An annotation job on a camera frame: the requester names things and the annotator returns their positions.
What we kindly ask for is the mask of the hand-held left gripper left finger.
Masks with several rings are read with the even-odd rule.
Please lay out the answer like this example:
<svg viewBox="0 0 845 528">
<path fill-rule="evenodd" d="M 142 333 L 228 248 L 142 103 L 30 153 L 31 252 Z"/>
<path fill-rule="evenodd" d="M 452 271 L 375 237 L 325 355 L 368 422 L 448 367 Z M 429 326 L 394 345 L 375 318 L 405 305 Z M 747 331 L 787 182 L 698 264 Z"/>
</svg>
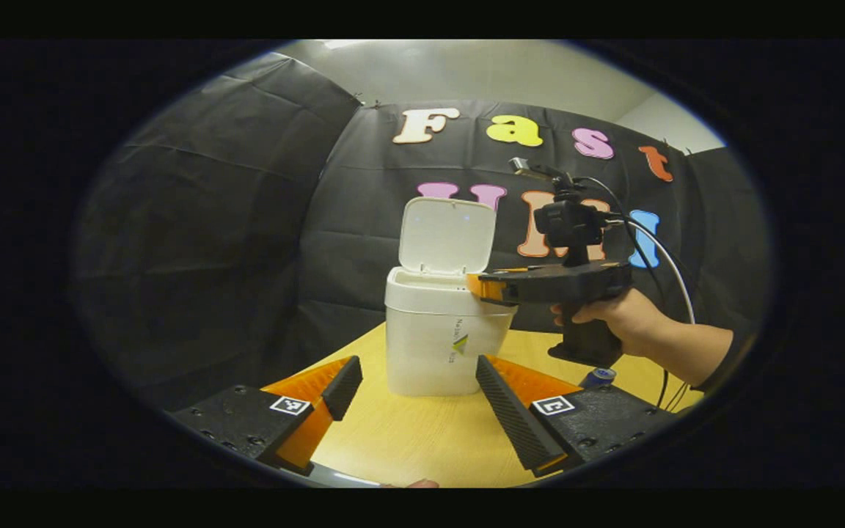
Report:
<svg viewBox="0 0 845 528">
<path fill-rule="evenodd" d="M 229 386 L 171 415 L 214 444 L 308 477 L 312 456 L 362 381 L 361 360 L 349 356 L 268 386 Z"/>
</svg>

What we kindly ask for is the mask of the white desktop garbage bin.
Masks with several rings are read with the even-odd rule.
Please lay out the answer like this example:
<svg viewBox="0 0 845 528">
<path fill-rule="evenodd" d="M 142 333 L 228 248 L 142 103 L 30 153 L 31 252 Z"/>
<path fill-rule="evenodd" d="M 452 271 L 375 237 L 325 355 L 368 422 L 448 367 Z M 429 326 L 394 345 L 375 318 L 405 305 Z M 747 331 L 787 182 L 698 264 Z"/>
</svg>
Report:
<svg viewBox="0 0 845 528">
<path fill-rule="evenodd" d="M 457 397 L 479 391 L 478 358 L 495 355 L 517 307 L 480 300 L 467 278 L 486 270 L 496 214 L 479 202 L 417 197 L 403 208 L 399 263 L 387 276 L 389 391 Z"/>
</svg>

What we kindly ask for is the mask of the black backdrop cloth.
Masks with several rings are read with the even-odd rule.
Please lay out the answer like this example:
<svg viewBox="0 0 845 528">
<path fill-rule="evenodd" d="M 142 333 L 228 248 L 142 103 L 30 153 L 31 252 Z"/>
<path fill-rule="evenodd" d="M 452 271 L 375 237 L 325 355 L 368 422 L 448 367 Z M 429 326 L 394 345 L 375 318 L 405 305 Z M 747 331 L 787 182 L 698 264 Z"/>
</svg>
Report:
<svg viewBox="0 0 845 528">
<path fill-rule="evenodd" d="M 775 239 L 728 148 L 687 155 L 512 97 L 361 104 L 281 54 L 195 87 L 111 154 L 81 211 L 77 307 L 152 406 L 268 384 L 383 323 L 403 207 L 420 195 L 496 211 L 490 266 L 559 261 L 533 226 L 549 184 L 516 176 L 514 156 L 604 181 L 681 261 L 698 322 L 764 317 Z"/>
</svg>

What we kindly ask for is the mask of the wooden desktop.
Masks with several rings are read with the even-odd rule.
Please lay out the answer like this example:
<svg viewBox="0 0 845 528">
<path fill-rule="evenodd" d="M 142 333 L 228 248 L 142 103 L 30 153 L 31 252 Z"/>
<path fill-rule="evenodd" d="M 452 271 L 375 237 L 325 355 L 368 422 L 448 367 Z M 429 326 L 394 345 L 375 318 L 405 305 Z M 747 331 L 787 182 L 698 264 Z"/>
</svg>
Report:
<svg viewBox="0 0 845 528">
<path fill-rule="evenodd" d="M 390 393 L 385 368 L 386 326 L 378 327 L 301 372 L 359 356 L 363 381 L 342 422 L 326 432 L 312 462 L 341 474 L 390 485 L 420 479 L 449 488 L 516 487 L 536 481 L 522 468 L 489 402 L 478 392 L 459 397 Z M 564 381 L 578 382 L 589 367 L 547 355 L 559 334 L 508 331 L 500 357 Z M 654 404 L 663 370 L 644 358 L 615 365 L 617 387 Z"/>
</svg>

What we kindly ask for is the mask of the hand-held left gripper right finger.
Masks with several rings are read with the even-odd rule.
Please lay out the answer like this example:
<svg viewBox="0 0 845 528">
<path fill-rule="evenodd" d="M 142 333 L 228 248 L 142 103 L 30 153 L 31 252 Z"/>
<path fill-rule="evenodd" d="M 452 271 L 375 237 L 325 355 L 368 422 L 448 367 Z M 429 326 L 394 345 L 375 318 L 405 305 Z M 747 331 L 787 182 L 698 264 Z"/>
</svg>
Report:
<svg viewBox="0 0 845 528">
<path fill-rule="evenodd" d="M 475 377 L 520 464 L 534 477 L 636 447 L 678 418 L 610 382 L 570 384 L 497 356 L 480 356 Z"/>
</svg>

